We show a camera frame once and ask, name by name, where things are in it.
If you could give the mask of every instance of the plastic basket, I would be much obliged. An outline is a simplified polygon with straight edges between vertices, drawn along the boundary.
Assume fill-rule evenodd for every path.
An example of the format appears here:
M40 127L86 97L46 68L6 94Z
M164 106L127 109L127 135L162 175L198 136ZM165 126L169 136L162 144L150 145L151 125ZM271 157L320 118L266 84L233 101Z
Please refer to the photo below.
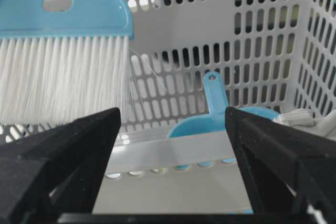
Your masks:
M130 47L141 55L140 59L131 56L131 61L143 108L136 105L138 112L124 123L121 132L145 130L144 134L150 136L150 129L165 129L188 116L207 113L202 87L207 71L222 75L232 106L258 105L281 112L310 108L318 116L335 108L336 0L129 0L129 5L135 24L135 40ZM10 142L52 126L1 126L0 141ZM165 181L181 181L178 178L181 174L171 174ZM196 188L190 190L187 185L201 177L190 174L188 183L181 182L180 187L189 196ZM119 194L115 194L116 190L111 194L115 197L110 199L111 205L118 204L120 198L128 202L123 201L124 205L120 204L123 207L112 207L109 211L175 211L174 206L161 204L155 208L154 203L145 201L150 190L157 197L168 196L166 191L162 192L164 187L155 183L161 179L155 175L134 177L132 182L133 177L126 176L127 179L115 180L114 188ZM246 195L233 196L226 182L209 176L220 186L212 189L204 185L206 189L226 190L233 201L242 202L237 207L239 211L248 208ZM128 190L134 186L143 190ZM182 197L176 204L180 212L229 209L229 206L213 208L218 201L209 199L204 203L206 194L197 195L198 198L193 198L185 193L186 202L183 204ZM139 207L139 199L148 208Z

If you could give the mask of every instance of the blue dustpan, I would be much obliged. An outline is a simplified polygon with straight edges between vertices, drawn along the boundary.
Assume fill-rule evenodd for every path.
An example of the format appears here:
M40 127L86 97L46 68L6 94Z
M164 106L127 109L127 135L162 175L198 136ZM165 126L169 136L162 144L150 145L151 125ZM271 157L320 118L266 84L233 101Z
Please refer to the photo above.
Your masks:
M168 137L188 136L209 132L225 131L225 110L229 106L222 78L217 72L208 72L203 79L206 101L209 114L191 116L172 128ZM279 113L263 107L240 108L245 112L262 116L273 120ZM234 162L234 158L223 160L224 163ZM202 162L199 165L209 166L212 162ZM177 166L177 169L184 170L188 165Z

